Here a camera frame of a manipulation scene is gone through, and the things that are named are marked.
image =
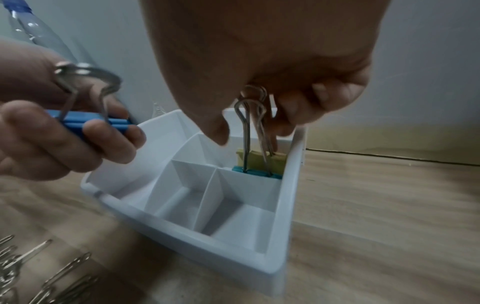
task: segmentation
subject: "tabletop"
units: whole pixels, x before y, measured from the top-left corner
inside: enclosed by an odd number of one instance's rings
[[[25,251],[26,303],[56,270],[100,275],[91,303],[480,303],[480,167],[308,151],[285,293],[247,290],[135,232],[79,188],[0,178],[0,238]]]

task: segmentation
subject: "hand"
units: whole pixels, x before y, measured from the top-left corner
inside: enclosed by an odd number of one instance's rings
[[[125,135],[103,120],[85,123],[90,144],[71,133],[45,109],[61,109],[69,94],[54,80],[59,55],[34,45],[0,41],[0,175],[52,180],[70,171],[96,169],[103,158],[129,163],[146,140],[137,126]],[[73,110],[96,112],[104,83],[84,79]],[[112,96],[105,99],[108,113],[128,118],[128,111]]]
[[[244,85],[263,85],[272,136],[352,103],[369,80],[389,0],[141,0],[157,61],[179,107],[214,141],[222,110]]]

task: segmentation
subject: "plastic bottle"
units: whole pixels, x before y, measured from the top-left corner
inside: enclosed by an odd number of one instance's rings
[[[66,60],[73,63],[77,62],[60,37],[42,20],[32,14],[32,9],[25,0],[3,0],[3,6],[9,12],[10,26],[17,39],[51,49],[62,55]]]

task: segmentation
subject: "plastic container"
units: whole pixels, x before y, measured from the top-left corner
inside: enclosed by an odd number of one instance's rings
[[[290,225],[306,130],[278,140],[282,180],[232,171],[242,124],[224,113],[230,140],[216,145],[180,110],[139,126],[148,138],[128,165],[104,162],[83,191],[139,232],[268,295],[285,285]],[[252,134],[252,149],[258,148]]]
[[[32,13],[32,9],[25,0],[3,0],[3,6],[9,12],[8,21],[17,39],[51,49],[66,60],[72,63],[77,62],[60,37]]]

